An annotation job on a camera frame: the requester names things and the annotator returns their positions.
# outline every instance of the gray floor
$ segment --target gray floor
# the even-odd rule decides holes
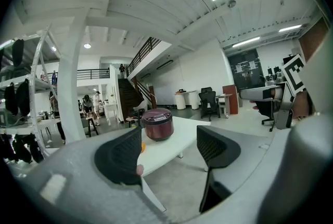
[[[245,101],[239,109],[239,114],[231,115],[229,119],[212,117],[211,125],[227,130],[256,136],[272,137],[274,129],[269,132],[269,124],[261,125],[266,117],[252,109],[252,104]],[[192,114],[187,117],[200,120],[198,110],[172,110],[173,116]],[[203,171],[204,161],[196,143],[193,143],[184,152],[182,159],[175,158],[161,168],[145,177],[147,184],[156,197],[166,208],[164,212],[173,221],[184,221],[199,215],[199,205],[206,184],[207,173]]]

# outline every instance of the black railing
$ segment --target black railing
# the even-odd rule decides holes
[[[150,37],[142,46],[142,48],[139,50],[139,52],[135,55],[134,59],[128,66],[128,75],[133,72],[135,67],[139,65],[139,63],[148,55],[149,52],[151,52],[158,43],[161,41],[157,38]]]
[[[138,89],[141,91],[141,94],[143,94],[148,99],[148,101],[151,103],[151,97],[150,97],[150,93],[149,93],[148,89],[139,81],[136,81],[136,82],[137,82]]]
[[[53,73],[48,73],[48,78],[51,80]],[[91,80],[91,79],[103,79],[110,78],[109,69],[90,69],[90,70],[78,70],[76,73],[77,80]]]

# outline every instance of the maroon rice cooker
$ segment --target maroon rice cooker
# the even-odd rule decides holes
[[[173,134],[172,114],[167,109],[152,109],[142,115],[146,135],[154,141],[167,140]]]

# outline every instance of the doorway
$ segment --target doorway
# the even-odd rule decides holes
[[[228,57],[237,90],[265,86],[260,59],[256,49]]]

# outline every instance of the staircase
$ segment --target staircase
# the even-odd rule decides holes
[[[137,107],[142,101],[142,97],[127,79],[118,79],[121,110],[124,120],[129,115],[129,109]]]

